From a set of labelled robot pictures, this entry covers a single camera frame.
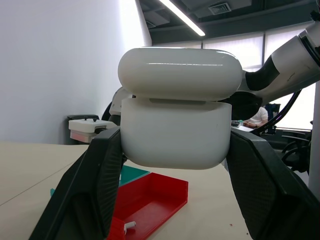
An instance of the air vent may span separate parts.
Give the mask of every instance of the air vent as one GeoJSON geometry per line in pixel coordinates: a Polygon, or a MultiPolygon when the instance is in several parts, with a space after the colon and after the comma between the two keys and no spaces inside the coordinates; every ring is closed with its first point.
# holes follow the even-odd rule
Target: air vent
{"type": "Polygon", "coordinates": [[[231,8],[226,2],[218,5],[211,5],[210,7],[208,7],[208,9],[210,10],[210,12],[212,12],[213,15],[231,12],[231,8]]]}
{"type": "Polygon", "coordinates": [[[148,29],[152,29],[154,27],[156,27],[156,25],[154,25],[152,22],[149,22],[149,21],[145,21],[146,22],[146,26],[148,27],[148,29]]]}

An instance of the white wall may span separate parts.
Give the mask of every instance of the white wall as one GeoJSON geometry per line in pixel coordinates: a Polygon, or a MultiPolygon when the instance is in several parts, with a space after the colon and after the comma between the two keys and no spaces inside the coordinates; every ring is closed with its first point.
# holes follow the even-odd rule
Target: white wall
{"type": "Polygon", "coordinates": [[[0,141],[64,144],[67,115],[102,115],[121,56],[151,45],[136,3],[0,1],[0,141]]]}

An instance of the white shirt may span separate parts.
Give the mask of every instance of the white shirt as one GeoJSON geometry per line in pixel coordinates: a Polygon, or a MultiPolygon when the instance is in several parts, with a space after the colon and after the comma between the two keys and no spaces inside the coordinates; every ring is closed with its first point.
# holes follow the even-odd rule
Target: white shirt
{"type": "Polygon", "coordinates": [[[259,111],[248,120],[252,124],[261,124],[263,120],[268,120],[268,112],[264,107],[260,107],[259,111]]]}

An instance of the green mat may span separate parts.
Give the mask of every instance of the green mat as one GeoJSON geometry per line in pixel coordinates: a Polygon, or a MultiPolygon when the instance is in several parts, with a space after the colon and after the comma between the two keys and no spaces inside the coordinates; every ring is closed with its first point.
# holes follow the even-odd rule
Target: green mat
{"type": "MultiPolygon", "coordinates": [[[[121,170],[121,180],[119,181],[119,187],[125,184],[128,184],[138,178],[141,178],[149,173],[150,173],[149,171],[124,165],[121,170]]],[[[54,192],[55,192],[55,189],[51,188],[50,189],[51,197],[54,194],[54,192]]]]}

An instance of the black cable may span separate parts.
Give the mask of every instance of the black cable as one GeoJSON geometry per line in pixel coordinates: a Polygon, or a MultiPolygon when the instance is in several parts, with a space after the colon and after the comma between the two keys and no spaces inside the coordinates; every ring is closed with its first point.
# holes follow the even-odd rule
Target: black cable
{"type": "Polygon", "coordinates": [[[291,107],[293,106],[293,104],[295,103],[295,101],[297,100],[299,94],[301,93],[300,91],[295,92],[292,97],[290,98],[289,102],[285,105],[285,107],[275,116],[273,117],[270,121],[268,121],[266,124],[254,129],[251,131],[251,133],[259,136],[260,133],[264,132],[265,130],[267,130],[268,128],[276,125],[281,119],[283,119],[285,117],[285,115],[287,115],[287,113],[289,112],[289,110],[291,109],[291,107]]]}

